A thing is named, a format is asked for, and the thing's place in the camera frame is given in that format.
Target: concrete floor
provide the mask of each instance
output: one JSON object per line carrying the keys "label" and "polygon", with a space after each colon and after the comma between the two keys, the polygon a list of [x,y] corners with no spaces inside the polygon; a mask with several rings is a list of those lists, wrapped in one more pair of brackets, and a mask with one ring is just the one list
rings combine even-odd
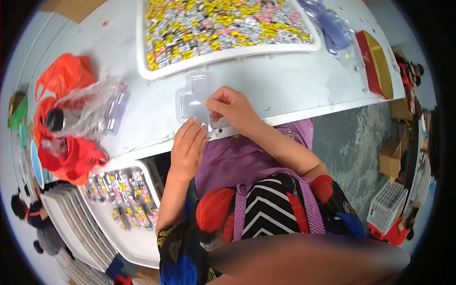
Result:
{"label": "concrete floor", "polygon": [[312,119],[313,152],[357,211],[364,226],[373,196],[388,178],[378,171],[378,153],[390,137],[397,137],[389,102]]}

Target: clear plastic bag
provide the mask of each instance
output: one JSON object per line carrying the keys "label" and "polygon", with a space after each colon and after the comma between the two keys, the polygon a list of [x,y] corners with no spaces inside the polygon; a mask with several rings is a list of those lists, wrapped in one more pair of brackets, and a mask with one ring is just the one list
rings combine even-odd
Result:
{"label": "clear plastic bag", "polygon": [[41,141],[41,146],[45,149],[48,149],[49,152],[57,157],[57,158],[63,158],[66,159],[68,156],[68,148],[67,148],[67,141],[66,139],[60,140],[60,139],[43,139]]}
{"label": "clear plastic bag", "polygon": [[211,95],[209,74],[199,72],[187,75],[185,87],[176,92],[177,120],[183,124],[187,119],[195,117],[206,126],[207,132],[210,134],[213,120],[204,100]]}
{"label": "clear plastic bag", "polygon": [[99,139],[117,134],[129,94],[118,78],[107,78],[86,88],[78,88],[59,99],[49,111],[47,128],[56,138]]}

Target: white table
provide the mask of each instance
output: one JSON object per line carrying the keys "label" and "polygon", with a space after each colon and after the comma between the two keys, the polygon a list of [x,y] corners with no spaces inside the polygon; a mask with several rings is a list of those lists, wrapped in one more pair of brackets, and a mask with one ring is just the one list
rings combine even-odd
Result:
{"label": "white table", "polygon": [[[405,97],[402,82],[389,60],[391,47],[365,4],[361,0],[326,0],[324,4],[347,19],[355,32],[366,30],[381,44],[391,73],[394,99]],[[180,127],[176,119],[176,90],[184,87],[188,72],[197,70],[211,74],[212,91],[226,85],[243,92],[257,114],[270,125],[384,102],[371,92],[363,92],[359,73],[344,68],[324,46],[312,53],[226,60],[149,82],[139,76],[136,68],[135,17],[136,2],[108,0],[79,25],[72,21],[63,23],[65,19],[57,14],[54,20],[46,22],[36,40],[36,45],[46,49],[29,76],[31,80],[24,82],[29,83],[28,119],[32,119],[36,108],[33,95],[37,79],[65,52],[89,55],[98,79],[120,76],[132,94],[118,135],[101,140],[111,158],[139,159],[171,150],[174,134]],[[223,132],[212,139],[236,133],[225,121],[219,126]]]}

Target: red stool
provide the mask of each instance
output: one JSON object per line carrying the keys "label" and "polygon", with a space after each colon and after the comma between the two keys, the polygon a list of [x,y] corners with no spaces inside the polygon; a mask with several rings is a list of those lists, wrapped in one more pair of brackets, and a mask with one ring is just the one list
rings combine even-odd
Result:
{"label": "red stool", "polygon": [[368,223],[368,232],[369,234],[373,235],[376,239],[383,240],[385,237],[385,234],[380,232],[376,227],[374,227],[372,224]]}
{"label": "red stool", "polygon": [[114,280],[114,285],[132,285],[131,277],[123,278],[120,275],[117,275],[116,279]]}

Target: woman's right hand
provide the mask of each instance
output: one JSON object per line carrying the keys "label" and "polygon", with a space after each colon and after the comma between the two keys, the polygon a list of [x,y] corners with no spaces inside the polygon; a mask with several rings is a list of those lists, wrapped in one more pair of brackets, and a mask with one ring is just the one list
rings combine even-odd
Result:
{"label": "woman's right hand", "polygon": [[241,135],[250,134],[263,124],[244,94],[226,86],[221,87],[205,101],[212,111],[212,119],[218,122],[225,117]]}

